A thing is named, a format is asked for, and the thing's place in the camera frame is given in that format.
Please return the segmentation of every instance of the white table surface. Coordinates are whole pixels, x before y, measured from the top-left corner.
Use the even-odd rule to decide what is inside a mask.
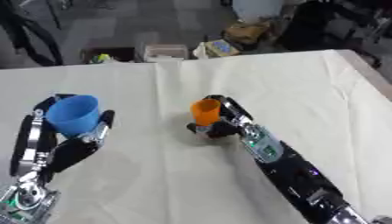
[[[343,54],[1,70],[0,177],[9,181],[19,124],[37,102],[89,94],[115,110],[114,128],[103,148],[51,183],[62,192],[51,223],[305,223],[235,138],[207,142],[186,130],[190,104],[222,94],[314,163],[366,218],[392,216],[392,104],[364,78],[363,62]]]

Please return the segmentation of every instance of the chair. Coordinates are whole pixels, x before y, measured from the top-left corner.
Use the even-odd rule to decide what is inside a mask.
[[[363,42],[370,39],[377,44],[380,41],[390,24],[391,9],[389,0],[310,1],[298,6],[292,22],[277,43],[293,51],[348,48],[371,58],[372,66],[378,68],[382,65],[381,58],[363,50]],[[344,37],[326,31],[327,25],[337,16],[353,22]],[[355,38],[359,29],[371,32]]]

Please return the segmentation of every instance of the table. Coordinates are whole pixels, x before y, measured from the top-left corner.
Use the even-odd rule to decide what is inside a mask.
[[[1,70],[0,178],[18,125],[54,93],[116,111],[102,149],[57,175],[51,223],[305,223],[235,138],[186,130],[191,102],[235,98],[312,161],[366,218],[392,216],[390,88],[352,52],[294,52],[157,64]]]

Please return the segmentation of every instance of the gray floor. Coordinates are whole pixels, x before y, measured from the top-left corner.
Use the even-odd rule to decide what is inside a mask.
[[[25,9],[54,35],[68,65],[80,64],[80,50],[86,47],[134,46],[140,51],[146,44],[196,46],[204,35],[218,37],[235,21],[235,14],[218,0],[108,0],[112,10],[95,7],[96,1],[101,0],[75,0],[74,7],[58,10],[61,31],[43,0]],[[22,56],[6,66],[36,66]]]

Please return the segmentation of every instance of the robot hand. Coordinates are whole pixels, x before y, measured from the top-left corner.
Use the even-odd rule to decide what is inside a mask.
[[[79,163],[103,146],[115,112],[101,114],[97,126],[88,133],[73,136],[58,144],[57,131],[46,121],[46,111],[60,99],[73,94],[56,94],[41,103],[22,121],[10,175],[17,183],[0,199],[1,223],[45,223],[60,193],[46,188],[55,173]]]
[[[209,116],[209,121],[191,122],[186,127],[195,134],[204,134],[211,138],[239,134],[238,124],[233,121],[239,115],[238,113],[244,114],[248,119],[253,120],[252,116],[233,99],[217,94],[209,95],[202,101],[194,103],[192,112],[195,118],[197,116]]]
[[[211,138],[238,134],[245,149],[276,189],[313,224],[368,224],[343,194],[313,164],[288,144],[277,140],[237,102],[222,95],[209,95],[192,105],[196,123],[187,128]],[[374,224],[392,224],[381,217]]]

